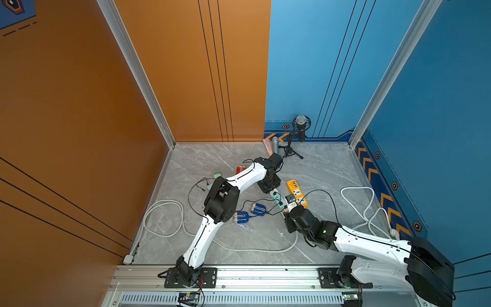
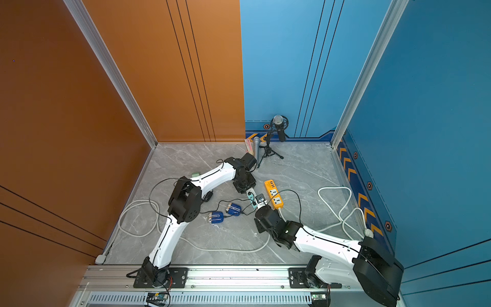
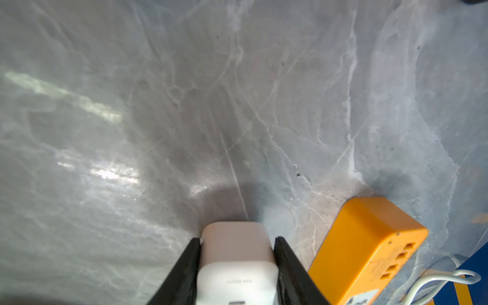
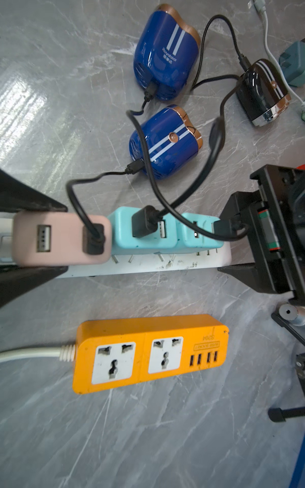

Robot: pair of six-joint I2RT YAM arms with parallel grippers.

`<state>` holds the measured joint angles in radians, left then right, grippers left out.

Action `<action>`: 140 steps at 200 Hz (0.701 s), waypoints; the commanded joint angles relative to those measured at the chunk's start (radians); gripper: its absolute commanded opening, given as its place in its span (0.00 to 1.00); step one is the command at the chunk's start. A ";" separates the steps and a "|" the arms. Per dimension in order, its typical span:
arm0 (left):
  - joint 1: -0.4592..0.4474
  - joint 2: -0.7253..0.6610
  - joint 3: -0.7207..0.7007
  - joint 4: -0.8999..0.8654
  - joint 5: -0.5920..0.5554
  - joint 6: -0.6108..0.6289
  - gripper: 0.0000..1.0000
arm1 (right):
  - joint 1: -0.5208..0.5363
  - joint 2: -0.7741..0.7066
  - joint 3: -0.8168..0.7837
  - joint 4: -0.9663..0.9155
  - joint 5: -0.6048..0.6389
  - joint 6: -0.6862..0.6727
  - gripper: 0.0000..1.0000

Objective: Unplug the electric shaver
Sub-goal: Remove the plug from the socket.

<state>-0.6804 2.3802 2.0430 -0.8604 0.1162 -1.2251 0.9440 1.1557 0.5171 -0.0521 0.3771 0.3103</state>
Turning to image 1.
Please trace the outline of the white power strip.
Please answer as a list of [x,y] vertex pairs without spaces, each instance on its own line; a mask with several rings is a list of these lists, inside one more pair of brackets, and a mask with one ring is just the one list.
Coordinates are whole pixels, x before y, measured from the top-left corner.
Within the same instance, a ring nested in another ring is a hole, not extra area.
[[285,197],[281,196],[280,192],[277,189],[273,189],[270,192],[270,195],[281,212],[288,212],[288,204],[286,202],[286,199]]

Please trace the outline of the red electric shaver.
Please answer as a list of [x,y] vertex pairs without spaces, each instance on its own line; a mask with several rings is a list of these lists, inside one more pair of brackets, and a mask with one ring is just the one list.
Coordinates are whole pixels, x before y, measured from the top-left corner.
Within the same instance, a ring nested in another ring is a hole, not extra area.
[[236,169],[236,174],[242,173],[245,169],[246,167],[244,165],[238,166]]

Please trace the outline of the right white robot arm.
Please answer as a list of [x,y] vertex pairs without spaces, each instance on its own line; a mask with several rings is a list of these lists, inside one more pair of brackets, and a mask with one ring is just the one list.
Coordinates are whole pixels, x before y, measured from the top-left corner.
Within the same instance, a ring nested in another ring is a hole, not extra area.
[[299,205],[284,214],[288,232],[314,247],[345,257],[337,275],[349,285],[392,285],[413,291],[436,306],[452,306],[455,267],[422,237],[394,240],[364,234],[334,221],[321,221]]

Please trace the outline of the blue electric shaver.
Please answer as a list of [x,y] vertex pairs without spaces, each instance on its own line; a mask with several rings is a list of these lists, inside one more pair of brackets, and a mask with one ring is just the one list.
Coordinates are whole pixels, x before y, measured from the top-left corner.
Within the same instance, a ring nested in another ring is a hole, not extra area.
[[264,216],[267,212],[266,206],[260,203],[253,203],[251,206],[251,213],[255,216]]
[[234,221],[237,224],[244,224],[249,221],[249,214],[245,211],[238,211],[234,214]]

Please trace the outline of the yellow power strip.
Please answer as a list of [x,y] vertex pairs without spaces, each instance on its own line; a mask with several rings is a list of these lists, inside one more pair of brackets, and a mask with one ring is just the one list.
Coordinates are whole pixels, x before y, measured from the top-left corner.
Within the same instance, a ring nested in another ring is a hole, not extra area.
[[287,187],[290,191],[291,194],[294,195],[295,201],[298,205],[302,205],[304,208],[308,207],[308,202],[304,198],[304,194],[299,187],[299,184],[297,183],[296,180],[289,180],[287,183]]

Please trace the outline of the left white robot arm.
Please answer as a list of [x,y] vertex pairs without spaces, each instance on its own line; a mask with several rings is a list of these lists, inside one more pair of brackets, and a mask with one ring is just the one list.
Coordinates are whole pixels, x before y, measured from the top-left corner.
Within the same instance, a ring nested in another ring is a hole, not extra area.
[[244,171],[214,180],[204,201],[203,219],[190,247],[176,261],[178,280],[187,287],[199,281],[199,270],[206,253],[221,226],[230,220],[236,211],[240,193],[253,184],[258,184],[264,193],[277,188],[281,180],[276,175],[283,158],[274,153],[268,158],[259,157]]

